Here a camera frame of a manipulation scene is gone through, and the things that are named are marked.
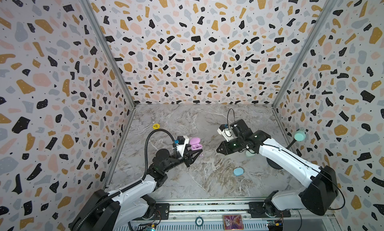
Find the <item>pink charging case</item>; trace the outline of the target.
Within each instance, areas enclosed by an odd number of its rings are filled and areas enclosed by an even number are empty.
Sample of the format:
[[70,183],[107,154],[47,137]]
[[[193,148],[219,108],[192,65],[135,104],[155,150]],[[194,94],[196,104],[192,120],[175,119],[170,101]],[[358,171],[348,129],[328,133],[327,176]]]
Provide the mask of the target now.
[[203,145],[200,142],[201,142],[201,139],[197,137],[190,139],[189,144],[191,145],[191,150],[192,151],[202,150]]

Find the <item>mint green charging case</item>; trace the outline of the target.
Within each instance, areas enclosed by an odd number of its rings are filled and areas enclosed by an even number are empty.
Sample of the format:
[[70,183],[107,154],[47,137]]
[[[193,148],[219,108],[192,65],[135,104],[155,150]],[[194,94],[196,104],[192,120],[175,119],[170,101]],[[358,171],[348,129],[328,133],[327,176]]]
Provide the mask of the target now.
[[255,156],[256,154],[255,153],[251,153],[250,151],[246,151],[245,155],[246,155],[246,157],[250,158],[250,157]]

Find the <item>blue charging case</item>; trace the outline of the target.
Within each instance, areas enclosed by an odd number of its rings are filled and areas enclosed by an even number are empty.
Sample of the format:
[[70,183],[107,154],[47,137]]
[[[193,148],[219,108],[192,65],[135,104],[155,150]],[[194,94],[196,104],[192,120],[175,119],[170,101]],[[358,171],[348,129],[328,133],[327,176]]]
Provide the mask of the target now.
[[243,168],[235,168],[233,171],[234,175],[236,177],[241,176],[244,174],[244,169]]

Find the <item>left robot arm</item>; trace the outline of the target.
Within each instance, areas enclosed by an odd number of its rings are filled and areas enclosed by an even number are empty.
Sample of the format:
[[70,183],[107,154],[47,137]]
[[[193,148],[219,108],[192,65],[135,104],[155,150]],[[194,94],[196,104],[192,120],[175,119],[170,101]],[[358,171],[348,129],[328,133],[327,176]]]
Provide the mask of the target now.
[[167,172],[180,164],[189,167],[202,153],[201,144],[177,146],[176,155],[167,149],[156,152],[144,180],[137,180],[116,191],[98,190],[69,224],[71,231],[113,231],[135,219],[150,220],[157,214],[150,193],[167,180]]

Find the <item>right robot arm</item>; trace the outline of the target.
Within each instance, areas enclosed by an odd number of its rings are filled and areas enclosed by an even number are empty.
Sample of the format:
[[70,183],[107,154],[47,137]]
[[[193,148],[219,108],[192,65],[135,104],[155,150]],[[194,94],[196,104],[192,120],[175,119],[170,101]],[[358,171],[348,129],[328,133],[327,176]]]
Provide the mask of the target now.
[[272,168],[289,172],[302,185],[296,191],[273,191],[262,205],[263,213],[269,217],[298,209],[323,216],[341,193],[334,169],[329,166],[322,168],[302,159],[266,132],[253,132],[242,119],[230,125],[220,125],[217,132],[225,138],[217,153],[230,155],[251,151],[265,157]]

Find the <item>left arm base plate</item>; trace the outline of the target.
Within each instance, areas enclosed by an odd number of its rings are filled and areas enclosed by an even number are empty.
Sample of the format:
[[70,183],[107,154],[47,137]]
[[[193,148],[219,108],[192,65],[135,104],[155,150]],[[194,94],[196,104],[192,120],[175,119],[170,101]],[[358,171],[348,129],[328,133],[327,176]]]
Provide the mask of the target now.
[[154,220],[168,220],[170,214],[170,204],[169,203],[156,203],[155,205],[150,205],[147,212],[143,217],[134,219],[134,221],[154,221]]

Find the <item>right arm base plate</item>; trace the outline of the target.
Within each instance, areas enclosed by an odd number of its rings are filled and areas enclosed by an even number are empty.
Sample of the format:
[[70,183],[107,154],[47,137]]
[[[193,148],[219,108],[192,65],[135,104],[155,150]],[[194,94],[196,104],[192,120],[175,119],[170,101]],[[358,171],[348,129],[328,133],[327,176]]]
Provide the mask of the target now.
[[289,210],[280,211],[271,202],[249,202],[248,213],[252,218],[290,218]]

